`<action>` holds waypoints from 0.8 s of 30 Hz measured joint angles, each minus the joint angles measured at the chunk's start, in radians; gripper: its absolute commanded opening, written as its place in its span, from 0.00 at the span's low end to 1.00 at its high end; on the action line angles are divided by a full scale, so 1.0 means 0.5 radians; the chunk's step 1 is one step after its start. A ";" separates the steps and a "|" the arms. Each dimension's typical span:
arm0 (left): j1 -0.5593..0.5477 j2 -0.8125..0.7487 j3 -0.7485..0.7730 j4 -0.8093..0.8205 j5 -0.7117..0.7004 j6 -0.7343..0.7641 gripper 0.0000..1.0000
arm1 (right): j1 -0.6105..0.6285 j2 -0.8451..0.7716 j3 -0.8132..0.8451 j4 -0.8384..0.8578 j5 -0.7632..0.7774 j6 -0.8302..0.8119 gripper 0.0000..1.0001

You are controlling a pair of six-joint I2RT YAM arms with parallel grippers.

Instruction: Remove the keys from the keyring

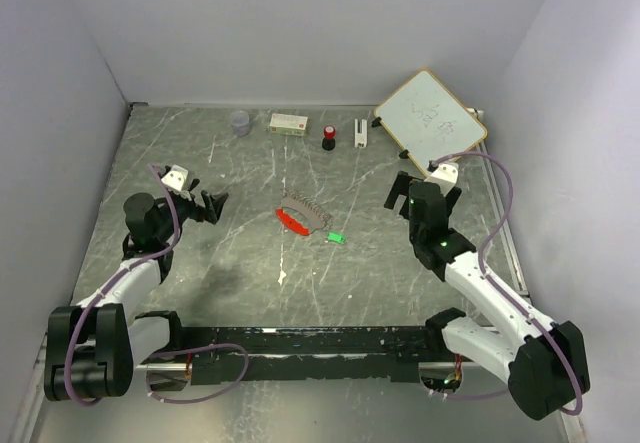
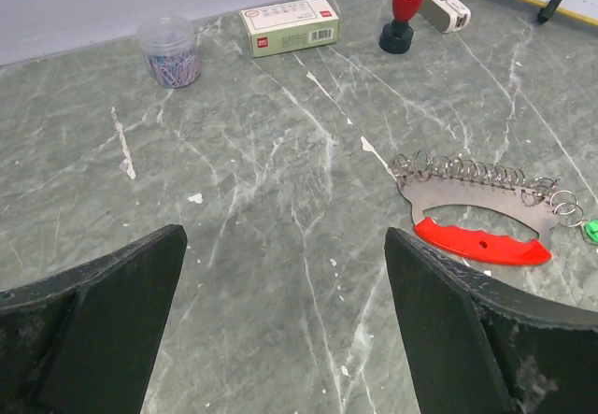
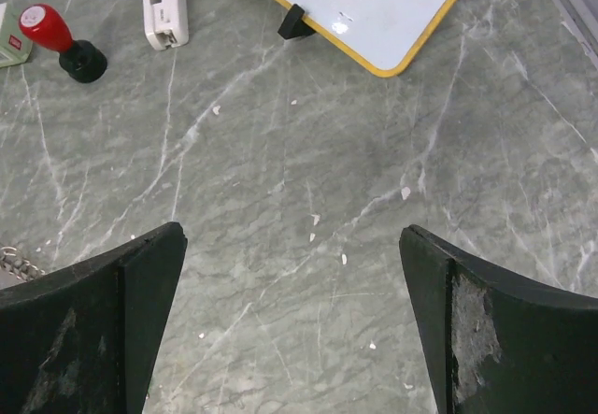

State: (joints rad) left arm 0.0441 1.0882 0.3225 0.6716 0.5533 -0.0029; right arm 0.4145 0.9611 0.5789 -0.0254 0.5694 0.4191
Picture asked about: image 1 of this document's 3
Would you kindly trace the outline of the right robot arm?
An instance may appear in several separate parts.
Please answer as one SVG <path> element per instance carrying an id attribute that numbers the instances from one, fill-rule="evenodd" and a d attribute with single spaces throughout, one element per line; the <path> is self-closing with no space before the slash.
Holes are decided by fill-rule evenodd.
<path id="1" fill-rule="evenodd" d="M 439 361 L 455 354 L 479 364 L 504 382 L 515 404 L 536 421 L 581 403 L 590 389 L 582 332 L 525 301 L 450 226 L 460 195 L 457 176 L 454 164 L 439 166 L 426 179 L 401 171 L 384 203 L 391 209 L 399 197 L 405 199 L 399 214 L 408 222 L 417 260 L 462 293 L 493 326 L 487 330 L 456 308 L 444 310 L 426 322 L 426 353 Z"/>

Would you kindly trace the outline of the green key tag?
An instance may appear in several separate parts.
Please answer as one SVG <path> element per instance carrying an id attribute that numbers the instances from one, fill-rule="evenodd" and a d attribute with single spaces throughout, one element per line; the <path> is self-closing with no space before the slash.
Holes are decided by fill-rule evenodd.
<path id="1" fill-rule="evenodd" d="M 346 242 L 346 237 L 336 232 L 329 232 L 327 235 L 327 240 L 339 244 L 344 244 Z"/>

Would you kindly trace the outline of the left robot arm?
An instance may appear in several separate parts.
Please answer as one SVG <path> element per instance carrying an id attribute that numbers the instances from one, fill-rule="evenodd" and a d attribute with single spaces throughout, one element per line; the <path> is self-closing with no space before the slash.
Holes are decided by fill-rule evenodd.
<path id="1" fill-rule="evenodd" d="M 124 395 L 135 367 L 157 355 L 181 358 L 187 348 L 174 311 L 137 314 L 136 308 L 167 278 L 173 262 L 171 237 L 185 221 L 216 224 L 227 193 L 170 194 L 155 198 L 136 193 L 123 204 L 128 233 L 116 273 L 91 296 L 49 316 L 44 394 L 50 401 L 97 399 Z"/>

